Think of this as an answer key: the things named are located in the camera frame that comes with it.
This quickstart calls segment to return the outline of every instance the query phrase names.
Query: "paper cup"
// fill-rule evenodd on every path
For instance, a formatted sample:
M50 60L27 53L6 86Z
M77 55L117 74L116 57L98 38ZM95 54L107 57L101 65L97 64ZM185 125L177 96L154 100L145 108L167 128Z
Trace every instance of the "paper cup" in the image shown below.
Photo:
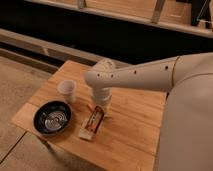
M67 103L74 103L76 101L76 82L73 80L64 80L58 84L58 92L62 94Z

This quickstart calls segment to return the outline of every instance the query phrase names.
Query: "wooden table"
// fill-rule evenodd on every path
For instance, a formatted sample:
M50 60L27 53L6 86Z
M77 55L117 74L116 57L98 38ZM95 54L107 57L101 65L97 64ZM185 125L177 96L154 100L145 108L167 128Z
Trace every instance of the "wooden table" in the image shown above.
M62 8L64 7L68 9L77 8L77 0L27 1L53 5ZM156 3L157 0L86 0L86 7L87 9L92 10L93 13L98 12L102 15L113 16L113 18L118 19L120 19L121 15L125 15L125 20L133 22L137 21L139 18L142 18L143 22L148 21L149 23L155 11ZM190 25L190 9L191 5L189 3L180 3L176 2L176 0L167 0L164 3L163 10L160 15L160 21L166 21L180 25Z
M153 170L165 94L113 88L108 119L91 142L78 137L81 124L91 112L87 108L90 88L84 82L88 66L67 61L12 118L12 123L72 154L107 170ZM35 112L52 100L64 100L57 84L65 79L77 82L77 101L71 105L74 117L67 129L54 137L42 137L33 126Z

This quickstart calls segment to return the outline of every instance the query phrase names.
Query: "metal bar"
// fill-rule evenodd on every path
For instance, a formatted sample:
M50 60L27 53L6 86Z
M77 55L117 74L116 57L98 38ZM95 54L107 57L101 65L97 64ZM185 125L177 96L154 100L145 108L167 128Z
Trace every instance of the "metal bar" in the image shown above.
M157 0L157 3L155 5L155 10L153 12L152 19L151 19L152 23L158 23L165 1L166 0Z
M85 0L78 0L77 1L77 6L78 6L78 9L83 9L86 7L86 1Z
M210 11L210 2L211 0L206 0L205 2L198 3L197 1L192 1L192 9L196 10L198 8L197 6L203 4L201 10L199 11L199 14L197 15L196 19L194 16L194 22L197 22L197 24L200 22L200 20L205 19L206 28L212 28L212 22L211 22L211 11Z

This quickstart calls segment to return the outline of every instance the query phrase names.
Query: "tiled floor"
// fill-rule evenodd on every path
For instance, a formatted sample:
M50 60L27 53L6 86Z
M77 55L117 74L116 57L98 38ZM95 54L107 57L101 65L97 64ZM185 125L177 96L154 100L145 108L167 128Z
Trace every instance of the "tiled floor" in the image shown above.
M11 117L50 77L49 73L0 57L0 161L24 134L10 123ZM53 145L48 149L27 133L7 158L0 171L96 171L101 170Z

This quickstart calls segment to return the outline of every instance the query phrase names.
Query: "candy bar wrapper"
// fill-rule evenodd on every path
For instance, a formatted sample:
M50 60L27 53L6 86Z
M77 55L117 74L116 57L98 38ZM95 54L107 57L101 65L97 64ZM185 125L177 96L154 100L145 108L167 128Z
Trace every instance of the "candy bar wrapper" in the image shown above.
M104 110L100 106L96 106L85 126L85 129L90 132L96 133L98 131L98 128L101 124L103 117L104 117Z
M89 118L86 118L84 120L83 124L81 125L81 129L78 133L78 136L81 139L91 141L94 133L85 129L85 126L87 125L88 120L89 120Z

